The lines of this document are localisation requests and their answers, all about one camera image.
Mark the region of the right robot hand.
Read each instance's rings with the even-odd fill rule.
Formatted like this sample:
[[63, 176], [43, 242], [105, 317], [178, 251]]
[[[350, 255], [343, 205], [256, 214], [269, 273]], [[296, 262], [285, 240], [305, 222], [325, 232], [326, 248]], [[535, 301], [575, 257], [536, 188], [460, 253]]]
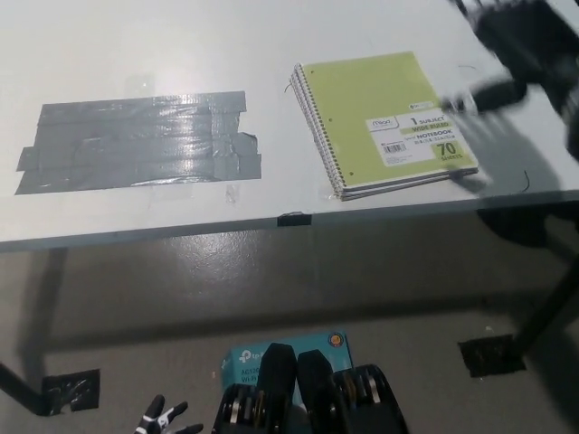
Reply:
[[546, 1], [453, 1], [480, 43], [507, 69], [461, 96], [441, 101], [454, 113], [484, 113], [521, 102], [538, 86], [559, 115], [578, 86], [578, 34]]

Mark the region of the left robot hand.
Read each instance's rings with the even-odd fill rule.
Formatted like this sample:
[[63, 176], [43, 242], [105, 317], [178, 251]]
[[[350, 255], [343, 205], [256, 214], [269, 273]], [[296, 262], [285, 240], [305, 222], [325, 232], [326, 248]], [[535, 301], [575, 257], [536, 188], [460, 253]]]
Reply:
[[141, 417], [139, 424], [134, 430], [135, 434], [161, 434], [171, 433], [167, 428], [173, 420], [183, 414], [188, 409], [188, 403], [182, 401], [176, 406], [165, 410], [166, 398], [158, 394], [151, 401], [147, 410]]

